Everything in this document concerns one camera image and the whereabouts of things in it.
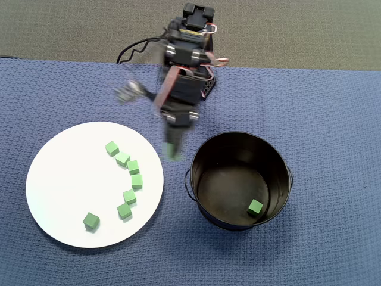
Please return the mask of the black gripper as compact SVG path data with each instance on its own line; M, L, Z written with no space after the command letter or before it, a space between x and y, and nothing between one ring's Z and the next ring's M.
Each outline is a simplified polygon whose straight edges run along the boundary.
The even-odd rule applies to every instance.
M166 143L171 144L174 149L180 148L186 128L199 119L198 106L202 87L201 80L179 76L160 108L169 125L166 127Z

